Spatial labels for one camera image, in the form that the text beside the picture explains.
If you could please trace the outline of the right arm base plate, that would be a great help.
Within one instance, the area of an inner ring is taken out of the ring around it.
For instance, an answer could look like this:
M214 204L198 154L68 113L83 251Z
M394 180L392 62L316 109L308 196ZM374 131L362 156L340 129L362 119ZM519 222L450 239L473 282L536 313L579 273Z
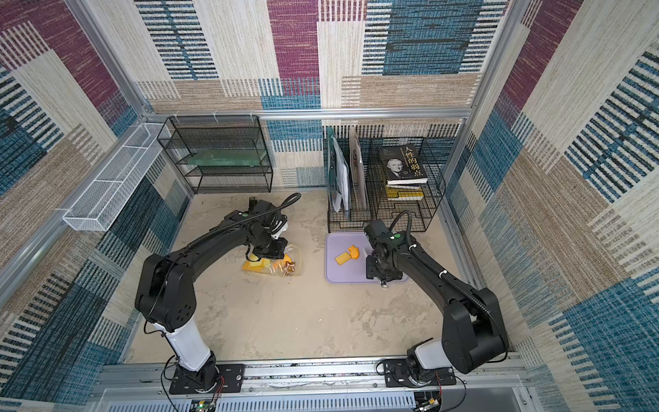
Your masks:
M409 359L383 359L375 367L389 388L421 389L427 386L454 386L458 380L451 367L428 370Z

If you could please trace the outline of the orange fish cookie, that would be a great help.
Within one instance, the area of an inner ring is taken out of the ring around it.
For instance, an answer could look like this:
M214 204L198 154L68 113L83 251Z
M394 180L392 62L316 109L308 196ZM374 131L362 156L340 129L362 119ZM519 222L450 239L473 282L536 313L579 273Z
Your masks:
M350 255L351 259L358 259L360 257L359 248L352 245L348 248L348 254Z

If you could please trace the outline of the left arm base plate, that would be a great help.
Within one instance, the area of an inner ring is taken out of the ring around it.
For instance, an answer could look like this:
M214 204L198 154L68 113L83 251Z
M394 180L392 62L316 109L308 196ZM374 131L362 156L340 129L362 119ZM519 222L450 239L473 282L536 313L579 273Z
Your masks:
M242 388L244 364L216 364L192 372L178 365L168 388L170 395L239 393Z

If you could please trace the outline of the clear duck resealable bag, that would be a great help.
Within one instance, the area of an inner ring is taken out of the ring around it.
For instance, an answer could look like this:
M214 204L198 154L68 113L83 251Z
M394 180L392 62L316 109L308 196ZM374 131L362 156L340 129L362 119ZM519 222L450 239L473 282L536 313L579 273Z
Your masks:
M252 253L249 253L241 269L247 273L259 275L290 277L284 276L283 268L286 262L295 263L296 271L293 276L302 275L302 255L295 245L288 245L286 247L284 259L281 260L258 259Z

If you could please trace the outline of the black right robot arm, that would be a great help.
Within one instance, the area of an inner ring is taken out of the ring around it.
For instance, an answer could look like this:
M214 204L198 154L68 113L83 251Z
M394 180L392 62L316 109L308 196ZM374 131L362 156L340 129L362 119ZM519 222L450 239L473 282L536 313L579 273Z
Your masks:
M443 319L440 338L417 343L403 360L384 362L382 373L394 386L452 385L456 373L468 374L507 359L510 341L494 292L453 276L425 251L410 228L398 232L394 224L372 221L364 233L372 247L366 260L367 278L386 286L407 276Z

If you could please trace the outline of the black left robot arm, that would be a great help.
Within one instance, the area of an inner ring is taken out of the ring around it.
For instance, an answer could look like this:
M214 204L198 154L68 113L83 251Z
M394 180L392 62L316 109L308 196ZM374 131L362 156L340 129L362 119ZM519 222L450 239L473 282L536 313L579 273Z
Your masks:
M173 252L147 257L134 307L173 352L175 374L191 391L209 393L221 383L216 354L197 325L199 283L227 255L246 247L256 261L282 260L288 241L287 208L302 198L294 192L280 204L252 197L245 209L229 212L207 233Z

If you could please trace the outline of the rectangular yellow biscuit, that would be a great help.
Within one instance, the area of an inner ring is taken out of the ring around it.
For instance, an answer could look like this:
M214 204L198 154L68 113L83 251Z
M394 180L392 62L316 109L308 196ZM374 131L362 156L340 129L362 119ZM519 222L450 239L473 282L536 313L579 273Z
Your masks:
M335 258L335 261L338 265L344 265L344 264L346 264L346 262L349 262L350 260L351 260L351 257L348 254L348 252L343 252L342 254L340 254L339 256L337 256Z

